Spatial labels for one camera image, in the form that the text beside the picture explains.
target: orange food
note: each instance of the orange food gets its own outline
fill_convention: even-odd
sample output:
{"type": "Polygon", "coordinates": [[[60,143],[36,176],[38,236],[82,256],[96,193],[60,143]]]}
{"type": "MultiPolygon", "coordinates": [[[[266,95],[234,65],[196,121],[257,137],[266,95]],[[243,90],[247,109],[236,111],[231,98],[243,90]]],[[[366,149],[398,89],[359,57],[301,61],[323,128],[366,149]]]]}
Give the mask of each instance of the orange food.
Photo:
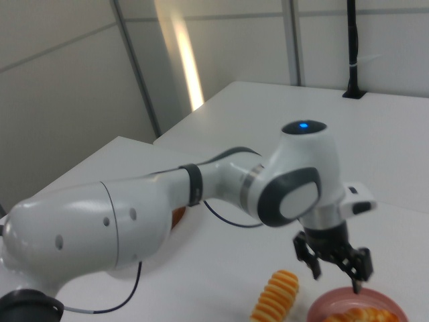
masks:
{"type": "Polygon", "coordinates": [[[173,210],[173,216],[172,216],[172,230],[173,228],[178,224],[178,222],[181,220],[183,215],[185,214],[186,207],[177,208],[173,210]]]}
{"type": "Polygon", "coordinates": [[[386,310],[373,307],[352,308],[341,314],[333,314],[323,322],[400,322],[398,317],[386,310]]]}
{"type": "Polygon", "coordinates": [[[283,321],[294,304],[298,292],[298,277],[287,270],[275,272],[250,316],[250,322],[283,321]]]}

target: white table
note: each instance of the white table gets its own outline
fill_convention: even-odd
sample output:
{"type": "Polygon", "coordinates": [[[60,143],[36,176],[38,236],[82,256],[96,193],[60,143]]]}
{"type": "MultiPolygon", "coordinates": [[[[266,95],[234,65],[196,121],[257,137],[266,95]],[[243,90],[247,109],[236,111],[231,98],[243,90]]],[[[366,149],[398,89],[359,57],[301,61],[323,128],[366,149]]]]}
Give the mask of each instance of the white table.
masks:
{"type": "MultiPolygon", "coordinates": [[[[429,246],[429,99],[367,93],[356,101],[342,98],[342,93],[235,82],[154,145],[205,158],[233,146],[268,156],[283,125],[297,119],[325,122],[336,138],[343,180],[364,182],[379,201],[374,214],[349,221],[353,245],[367,246],[373,254],[375,274],[369,287],[395,299],[410,321],[427,321],[429,259],[423,253],[429,246]]],[[[228,205],[219,205],[218,210],[231,212],[228,205]]],[[[306,269],[292,259],[288,243],[297,229],[295,225],[283,230],[287,248],[278,263],[298,271],[308,286],[301,295],[306,301],[298,301],[302,313],[318,295],[347,285],[348,280],[325,267],[320,282],[309,280],[306,269]]],[[[264,246],[267,239],[258,238],[264,246]]],[[[273,268],[258,266],[261,276],[274,269],[270,256],[273,268]]],[[[304,320],[300,313],[297,321],[304,320]]]]}
{"type": "MultiPolygon", "coordinates": [[[[188,119],[184,123],[192,125],[188,119]]],[[[273,136],[277,136],[276,131],[272,130],[273,136]]],[[[237,145],[236,140],[230,138],[223,143],[224,147],[213,144],[212,150],[237,145]]],[[[257,149],[255,144],[246,143],[251,142],[241,145],[257,149]]],[[[193,149],[180,138],[174,148],[193,149]]],[[[266,153],[269,148],[259,150],[266,153]]],[[[210,151],[208,146],[205,151],[207,155],[217,152],[210,151]]],[[[44,190],[137,176],[201,160],[202,157],[117,138],[44,190]]],[[[229,219],[253,223],[252,218],[226,203],[211,201],[211,204],[229,219]]],[[[367,246],[373,254],[375,274],[368,286],[397,301],[411,322],[426,322],[429,312],[426,296],[429,258],[424,255],[429,246],[427,227],[429,216],[384,203],[376,212],[349,221],[353,245],[367,246]]],[[[295,272],[301,284],[288,321],[303,322],[318,296],[348,286],[350,280],[337,267],[324,263],[322,277],[314,281],[309,269],[294,255],[292,238],[299,229],[298,223],[278,229],[240,229],[218,220],[201,205],[193,207],[187,210],[165,246],[143,263],[139,287],[126,306],[106,315],[65,313],[62,321],[245,322],[268,278],[285,268],[295,272]]],[[[130,293],[136,271],[133,266],[120,272],[77,278],[60,291],[58,298],[65,305],[83,309],[115,306],[130,293]]]]}
{"type": "Polygon", "coordinates": [[[429,99],[235,82],[155,141],[210,157],[232,146],[268,156],[283,125],[326,123],[336,138],[344,181],[364,182],[377,200],[429,212],[429,99]]]}

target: black cable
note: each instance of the black cable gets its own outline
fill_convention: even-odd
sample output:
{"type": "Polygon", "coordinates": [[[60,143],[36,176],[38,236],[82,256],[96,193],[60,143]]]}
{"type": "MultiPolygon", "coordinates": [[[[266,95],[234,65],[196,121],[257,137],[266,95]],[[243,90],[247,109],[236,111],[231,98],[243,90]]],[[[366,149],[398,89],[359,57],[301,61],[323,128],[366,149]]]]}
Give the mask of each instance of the black cable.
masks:
{"type": "Polygon", "coordinates": [[[139,262],[139,268],[137,269],[137,278],[135,279],[134,287],[133,287],[133,290],[131,291],[131,294],[128,296],[128,298],[125,301],[123,301],[117,307],[112,307],[111,309],[99,310],[99,311],[75,309],[72,307],[64,307],[64,310],[70,311],[70,312],[75,312],[75,313],[83,313],[83,314],[103,314],[103,313],[110,313],[110,312],[116,311],[116,310],[120,309],[121,307],[123,307],[125,304],[127,304],[129,302],[129,300],[131,300],[131,298],[133,297],[135,290],[137,290],[137,286],[139,285],[140,273],[141,273],[141,262],[139,262]]]}
{"type": "Polygon", "coordinates": [[[207,201],[205,201],[204,204],[206,205],[206,207],[208,208],[208,210],[210,210],[212,212],[213,215],[215,215],[216,217],[218,217],[221,221],[224,221],[225,223],[228,223],[229,225],[232,225],[232,226],[235,226],[235,227],[240,227],[240,228],[256,228],[256,227],[263,226],[263,223],[257,223],[256,225],[241,225],[240,223],[233,223],[232,221],[229,221],[229,220],[221,217],[221,215],[219,215],[216,211],[213,210],[212,207],[210,207],[210,205],[207,203],[207,201]]]}

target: pink bowl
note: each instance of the pink bowl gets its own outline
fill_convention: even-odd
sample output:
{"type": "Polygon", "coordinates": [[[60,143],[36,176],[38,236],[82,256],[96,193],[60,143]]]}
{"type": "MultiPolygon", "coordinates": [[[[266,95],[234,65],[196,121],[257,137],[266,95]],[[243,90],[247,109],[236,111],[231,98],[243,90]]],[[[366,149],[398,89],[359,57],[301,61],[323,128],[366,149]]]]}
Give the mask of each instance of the pink bowl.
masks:
{"type": "Polygon", "coordinates": [[[408,322],[399,305],[387,296],[368,288],[357,295],[351,287],[338,288],[319,297],[308,311],[307,322],[322,322],[334,313],[344,313],[353,307],[385,309],[396,314],[401,322],[408,322]]]}

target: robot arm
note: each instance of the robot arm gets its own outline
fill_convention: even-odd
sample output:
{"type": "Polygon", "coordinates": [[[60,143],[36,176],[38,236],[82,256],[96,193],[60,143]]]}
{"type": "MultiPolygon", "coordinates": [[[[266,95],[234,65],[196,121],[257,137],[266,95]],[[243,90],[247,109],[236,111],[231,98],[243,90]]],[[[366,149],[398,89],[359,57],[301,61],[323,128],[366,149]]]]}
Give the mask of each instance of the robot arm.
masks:
{"type": "Polygon", "coordinates": [[[30,288],[54,297],[77,276],[143,260],[167,239],[172,209],[208,198],[228,201],[272,227],[299,219],[304,232],[294,240],[297,256],[315,278],[318,258],[344,270],[355,292],[372,273],[369,250],[350,246],[345,219],[375,202],[365,187],[340,181],[325,124],[298,121],[282,129],[269,158],[235,148],[202,164],[20,202],[3,229],[0,296],[30,288]]]}

